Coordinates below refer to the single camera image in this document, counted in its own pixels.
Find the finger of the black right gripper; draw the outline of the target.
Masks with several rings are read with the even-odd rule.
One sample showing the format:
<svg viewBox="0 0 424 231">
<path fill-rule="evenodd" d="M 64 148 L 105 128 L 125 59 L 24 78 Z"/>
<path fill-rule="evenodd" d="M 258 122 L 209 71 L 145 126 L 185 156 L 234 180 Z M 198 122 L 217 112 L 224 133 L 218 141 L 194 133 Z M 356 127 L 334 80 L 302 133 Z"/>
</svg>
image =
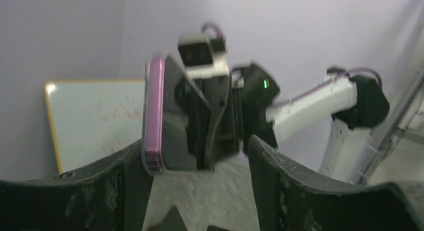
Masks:
<svg viewBox="0 0 424 231">
<path fill-rule="evenodd" d="M 210 166 L 205 162 L 205 150 L 211 104 L 201 88 L 184 77 L 175 86 L 174 100 L 188 117 L 185 129 L 188 153 L 195 156 L 197 170 L 208 170 Z"/>
<path fill-rule="evenodd" d="M 235 156 L 239 151 L 232 78 L 228 75 L 215 76 L 206 80 L 205 87 L 211 108 L 203 164 L 215 167 L 216 163 Z"/>
</svg>

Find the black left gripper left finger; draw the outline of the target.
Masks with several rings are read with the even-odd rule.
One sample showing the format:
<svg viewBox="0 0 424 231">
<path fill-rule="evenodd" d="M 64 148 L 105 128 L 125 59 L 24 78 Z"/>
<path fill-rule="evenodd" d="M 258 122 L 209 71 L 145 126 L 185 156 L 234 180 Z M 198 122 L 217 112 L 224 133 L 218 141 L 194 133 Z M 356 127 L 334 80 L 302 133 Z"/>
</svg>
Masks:
<svg viewBox="0 0 424 231">
<path fill-rule="evenodd" d="M 142 230 L 153 178 L 141 144 L 55 177 L 1 181 L 1 230 Z"/>
</svg>

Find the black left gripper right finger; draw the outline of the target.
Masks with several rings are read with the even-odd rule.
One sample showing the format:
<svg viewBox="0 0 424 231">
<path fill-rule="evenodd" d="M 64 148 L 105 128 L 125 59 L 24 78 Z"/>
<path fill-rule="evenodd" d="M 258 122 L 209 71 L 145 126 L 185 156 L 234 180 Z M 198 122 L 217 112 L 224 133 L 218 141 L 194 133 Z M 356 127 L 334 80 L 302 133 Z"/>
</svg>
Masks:
<svg viewBox="0 0 424 231">
<path fill-rule="evenodd" d="M 253 135 L 251 182 L 262 231 L 421 231 L 424 184 L 347 184 L 319 174 Z"/>
</svg>

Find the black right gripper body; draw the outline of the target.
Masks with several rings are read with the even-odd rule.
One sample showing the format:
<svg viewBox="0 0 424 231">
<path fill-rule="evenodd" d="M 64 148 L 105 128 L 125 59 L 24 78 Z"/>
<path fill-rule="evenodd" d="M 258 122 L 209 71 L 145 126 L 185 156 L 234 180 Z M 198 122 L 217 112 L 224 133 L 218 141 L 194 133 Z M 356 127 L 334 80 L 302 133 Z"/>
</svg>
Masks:
<svg viewBox="0 0 424 231">
<path fill-rule="evenodd" d="M 232 73 L 240 76 L 234 81 L 238 90 L 239 107 L 242 119 L 243 152 L 248 153 L 249 139 L 255 135 L 276 148 L 274 122 L 266 118 L 266 109 L 273 104 L 280 88 L 261 66 L 252 62 L 249 65 L 236 66 Z"/>
</svg>

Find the purple phone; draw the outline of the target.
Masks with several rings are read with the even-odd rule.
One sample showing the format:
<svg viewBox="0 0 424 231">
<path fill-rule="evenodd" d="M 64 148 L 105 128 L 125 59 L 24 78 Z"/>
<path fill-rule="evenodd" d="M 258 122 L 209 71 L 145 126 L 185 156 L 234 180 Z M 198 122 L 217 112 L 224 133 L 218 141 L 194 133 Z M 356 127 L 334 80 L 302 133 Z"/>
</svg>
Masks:
<svg viewBox="0 0 424 231">
<path fill-rule="evenodd" d="M 188 116 L 174 98 L 180 78 L 190 79 L 168 54 L 155 55 L 145 67 L 141 160 L 152 176 L 201 171 L 188 152 Z"/>
</svg>

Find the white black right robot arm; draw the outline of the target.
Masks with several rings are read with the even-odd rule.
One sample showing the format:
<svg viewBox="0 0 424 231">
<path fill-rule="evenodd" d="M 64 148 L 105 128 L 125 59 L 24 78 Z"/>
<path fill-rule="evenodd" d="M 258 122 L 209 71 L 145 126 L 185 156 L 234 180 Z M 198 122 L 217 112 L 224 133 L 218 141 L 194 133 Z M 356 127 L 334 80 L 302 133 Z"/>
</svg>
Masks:
<svg viewBox="0 0 424 231">
<path fill-rule="evenodd" d="M 359 143 L 390 111 L 378 72 L 333 66 L 318 86 L 272 104 L 279 92 L 274 80 L 256 64 L 239 70 L 243 86 L 229 88 L 226 101 L 211 114 L 193 101 L 188 132 L 195 135 L 198 146 L 194 154 L 201 168 L 213 168 L 240 148 L 247 150 L 251 136 L 277 148 L 302 129 L 331 116 L 330 138 L 319 171 L 338 181 L 356 183 L 353 173 L 358 166 Z"/>
</svg>

